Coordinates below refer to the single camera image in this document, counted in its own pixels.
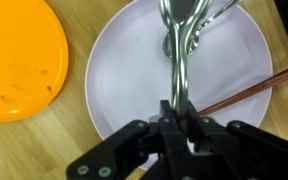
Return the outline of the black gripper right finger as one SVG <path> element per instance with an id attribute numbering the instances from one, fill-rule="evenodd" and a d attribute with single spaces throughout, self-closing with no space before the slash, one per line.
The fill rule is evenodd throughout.
<path id="1" fill-rule="evenodd" d="M 226 180 L 288 180 L 288 141 L 243 121 L 226 126 L 201 116 L 192 103 L 187 135 L 202 167 Z"/>

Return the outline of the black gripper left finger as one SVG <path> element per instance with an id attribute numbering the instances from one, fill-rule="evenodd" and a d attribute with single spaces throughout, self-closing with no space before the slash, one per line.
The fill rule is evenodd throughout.
<path id="1" fill-rule="evenodd" d="M 66 170 L 67 180 L 124 180 L 151 154 L 158 159 L 144 180 L 174 180 L 177 166 L 188 154 L 186 139 L 179 130 L 175 112 L 167 100 L 160 102 L 160 115 L 145 122 L 133 120 L 93 147 Z"/>

